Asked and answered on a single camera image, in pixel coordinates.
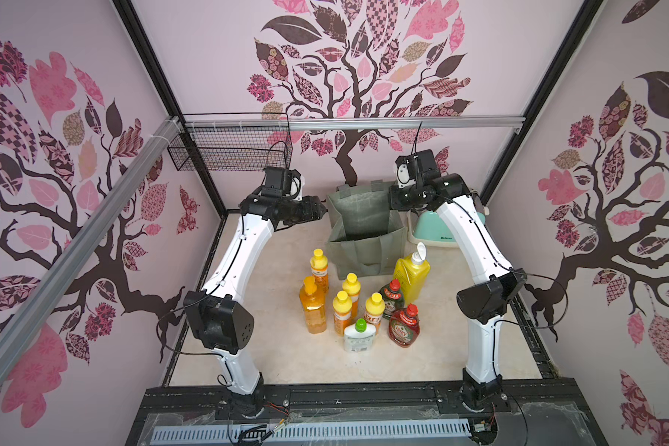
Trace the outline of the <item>grey-green shopping bag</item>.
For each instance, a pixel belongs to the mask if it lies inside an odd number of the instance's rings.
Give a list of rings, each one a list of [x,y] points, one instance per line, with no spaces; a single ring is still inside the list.
[[[398,211],[390,208],[390,181],[343,185],[327,196],[331,233],[324,252],[337,276],[392,275],[404,257],[406,228]]]

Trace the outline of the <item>large yellow dish soap bottle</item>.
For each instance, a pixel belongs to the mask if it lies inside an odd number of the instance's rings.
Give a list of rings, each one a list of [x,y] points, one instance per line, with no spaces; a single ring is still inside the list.
[[[400,258],[395,266],[393,278],[398,280],[406,305],[414,303],[420,296],[430,273],[427,261],[427,247],[423,243],[416,245],[416,250],[407,258]]]

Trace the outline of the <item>orange pump soap bottle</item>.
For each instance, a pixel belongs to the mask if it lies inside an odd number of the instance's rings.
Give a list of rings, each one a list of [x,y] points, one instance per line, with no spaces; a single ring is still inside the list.
[[[317,284],[314,276],[303,280],[299,292],[299,299],[306,319],[308,331],[311,334],[321,334],[326,330],[327,319],[325,311],[325,292]]]

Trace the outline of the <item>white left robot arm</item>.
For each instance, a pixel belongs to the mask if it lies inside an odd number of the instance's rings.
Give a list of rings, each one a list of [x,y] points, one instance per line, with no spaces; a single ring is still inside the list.
[[[256,320],[245,308],[245,291],[256,262],[279,225],[291,228],[317,221],[326,212],[317,196],[249,195],[241,203],[236,232],[216,272],[184,299],[193,337],[203,344],[204,356],[219,360],[224,373],[220,384],[242,416],[258,416],[266,400],[263,375],[246,349]]]

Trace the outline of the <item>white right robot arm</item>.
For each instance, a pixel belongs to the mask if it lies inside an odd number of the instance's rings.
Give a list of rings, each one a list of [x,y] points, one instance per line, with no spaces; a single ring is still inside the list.
[[[432,180],[414,180],[388,190],[390,208],[435,212],[453,234],[472,274],[473,285],[456,294],[468,318],[468,359],[460,389],[466,409],[481,413],[502,394],[499,373],[501,328],[507,307],[526,284],[524,269],[505,259],[475,208],[473,193],[457,174]]]

